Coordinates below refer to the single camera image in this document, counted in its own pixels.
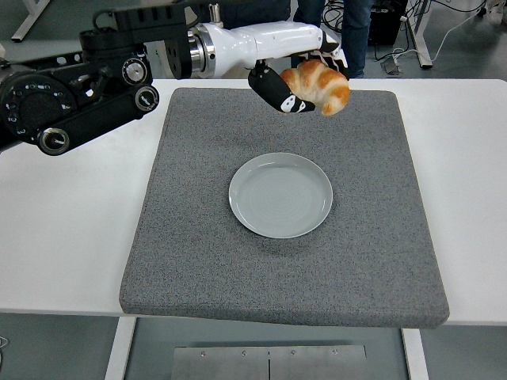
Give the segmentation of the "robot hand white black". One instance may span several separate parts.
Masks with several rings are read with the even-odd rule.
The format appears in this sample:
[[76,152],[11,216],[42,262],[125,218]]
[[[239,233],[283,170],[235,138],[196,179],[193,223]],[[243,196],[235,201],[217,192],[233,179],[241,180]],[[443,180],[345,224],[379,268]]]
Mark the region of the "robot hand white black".
[[227,30],[193,29],[193,72],[218,78],[233,67],[249,70],[250,88],[278,112],[340,112],[349,101],[348,63],[340,43],[320,28],[278,21]]

